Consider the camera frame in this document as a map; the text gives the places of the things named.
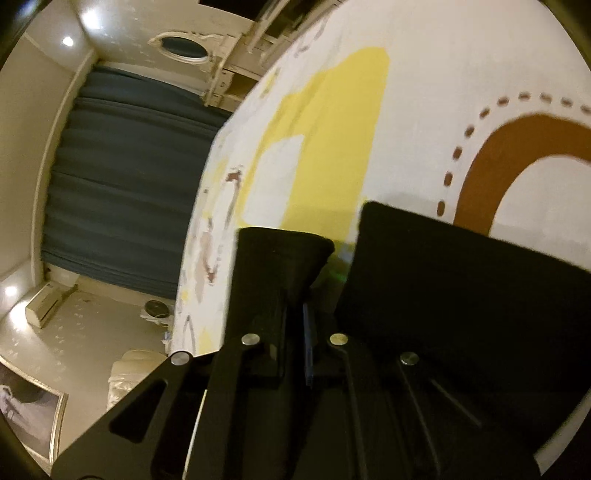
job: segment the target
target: ceiling light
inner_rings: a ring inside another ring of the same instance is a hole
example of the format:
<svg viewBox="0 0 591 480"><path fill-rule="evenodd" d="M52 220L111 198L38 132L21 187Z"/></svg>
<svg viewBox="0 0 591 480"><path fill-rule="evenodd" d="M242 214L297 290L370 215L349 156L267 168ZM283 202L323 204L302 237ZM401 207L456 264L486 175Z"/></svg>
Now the ceiling light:
<svg viewBox="0 0 591 480"><path fill-rule="evenodd" d="M82 24L90 30L98 30L101 28L99 16L94 10L88 10L88 12L80 17L80 19L82 20Z"/></svg>
<svg viewBox="0 0 591 480"><path fill-rule="evenodd" d="M6 287L4 289L4 293L7 297L14 297L18 293L18 288L16 287Z"/></svg>

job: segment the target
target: black plastic part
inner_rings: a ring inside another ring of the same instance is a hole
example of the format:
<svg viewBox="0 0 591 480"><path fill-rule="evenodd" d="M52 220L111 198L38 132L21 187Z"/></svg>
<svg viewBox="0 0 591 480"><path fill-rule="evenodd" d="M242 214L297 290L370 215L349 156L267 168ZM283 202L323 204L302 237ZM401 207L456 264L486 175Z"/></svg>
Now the black plastic part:
<svg viewBox="0 0 591 480"><path fill-rule="evenodd" d="M225 337L248 333L258 317L264 321L257 333L277 343L277 322L270 317L275 315L278 296L285 295L290 308L301 306L334 250L333 242L310 233L257 227L240 230Z"/></svg>
<svg viewBox="0 0 591 480"><path fill-rule="evenodd" d="M170 53L187 57L190 59L207 58L208 53L205 47L196 41L189 40L183 37L164 37L161 39L162 48L168 50Z"/></svg>
<svg viewBox="0 0 591 480"><path fill-rule="evenodd" d="M542 475L543 480L588 480L591 478L591 414L579 427L564 452Z"/></svg>
<svg viewBox="0 0 591 480"><path fill-rule="evenodd" d="M335 315L378 364L429 359L533 455L591 385L590 292L580 268L368 203Z"/></svg>
<svg viewBox="0 0 591 480"><path fill-rule="evenodd" d="M199 3L209 7L219 8L226 12L240 15L250 20L257 20L268 0L201 0Z"/></svg>
<svg viewBox="0 0 591 480"><path fill-rule="evenodd" d="M249 350L260 347L262 345L243 345L238 337L228 340L217 353L193 443L187 479L227 478L228 446L243 357Z"/></svg>
<svg viewBox="0 0 591 480"><path fill-rule="evenodd" d="M345 345L329 345L346 368L359 479L409 479L408 454L402 445L400 427L388 408L370 351L351 337Z"/></svg>
<svg viewBox="0 0 591 480"><path fill-rule="evenodd" d="M541 0L577 46L591 70L591 2L589 0Z"/></svg>
<svg viewBox="0 0 591 480"><path fill-rule="evenodd" d="M49 480L0 413L0 480Z"/></svg>
<svg viewBox="0 0 591 480"><path fill-rule="evenodd" d="M180 478L212 359L168 358L57 458L51 477Z"/></svg>
<svg viewBox="0 0 591 480"><path fill-rule="evenodd" d="M306 387L311 387L314 380L314 348L318 344L314 312L304 304L302 319L304 322L304 376Z"/></svg>
<svg viewBox="0 0 591 480"><path fill-rule="evenodd" d="M415 365L401 361L396 376L407 403L407 431L422 436L423 459L430 478L457 480L535 480L540 471L534 457L504 432L469 398L450 386L425 359Z"/></svg>

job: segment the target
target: oval window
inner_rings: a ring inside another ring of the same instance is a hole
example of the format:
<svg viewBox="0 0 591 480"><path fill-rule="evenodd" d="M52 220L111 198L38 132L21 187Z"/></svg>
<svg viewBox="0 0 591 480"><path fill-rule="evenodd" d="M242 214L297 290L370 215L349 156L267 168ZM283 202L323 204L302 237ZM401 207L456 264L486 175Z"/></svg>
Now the oval window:
<svg viewBox="0 0 591 480"><path fill-rule="evenodd" d="M199 43L188 38L164 37L160 39L162 48L174 55L188 59L205 59L207 50Z"/></svg>

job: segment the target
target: blue curtain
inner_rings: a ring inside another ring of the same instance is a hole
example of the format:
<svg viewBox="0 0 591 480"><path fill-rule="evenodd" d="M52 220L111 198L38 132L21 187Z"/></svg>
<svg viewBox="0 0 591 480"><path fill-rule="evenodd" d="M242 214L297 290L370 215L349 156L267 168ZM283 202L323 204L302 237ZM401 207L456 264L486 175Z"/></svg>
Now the blue curtain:
<svg viewBox="0 0 591 480"><path fill-rule="evenodd" d="M229 115L186 90L95 67L51 170L43 260L173 299L199 180Z"/></svg>

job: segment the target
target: yellow paint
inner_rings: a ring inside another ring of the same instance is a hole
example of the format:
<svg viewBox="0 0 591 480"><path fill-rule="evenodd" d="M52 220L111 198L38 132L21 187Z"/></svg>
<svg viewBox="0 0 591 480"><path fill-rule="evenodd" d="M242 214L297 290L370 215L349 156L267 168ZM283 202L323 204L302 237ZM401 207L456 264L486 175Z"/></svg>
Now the yellow paint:
<svg viewBox="0 0 591 480"><path fill-rule="evenodd" d="M235 210L239 220L261 156L274 143L303 135L280 228L338 241L347 238L368 166L388 66L383 48L363 48L336 67L318 72L303 90L281 101L241 188Z"/></svg>
<svg viewBox="0 0 591 480"><path fill-rule="evenodd" d="M211 217L213 208L215 207L217 197L222 189L222 184L224 181L224 174L226 173L226 168L228 166L228 158L224 157L221 159L216 167L213 169L211 176L208 176L204 179L204 186L208 189L207 195L205 196L205 205L203 206L203 213L201 215L202 218Z"/></svg>
<svg viewBox="0 0 591 480"><path fill-rule="evenodd" d="M265 88L261 92L261 98L264 98L269 94L269 92L275 85L275 82L277 81L277 77L279 76L280 70L281 68L277 67L275 71L271 75L269 75L269 78L267 79L267 82L265 84Z"/></svg>
<svg viewBox="0 0 591 480"><path fill-rule="evenodd" d="M216 350L213 347L212 336L209 334L209 331L206 327L203 327L197 336L197 343L197 355L204 355Z"/></svg>

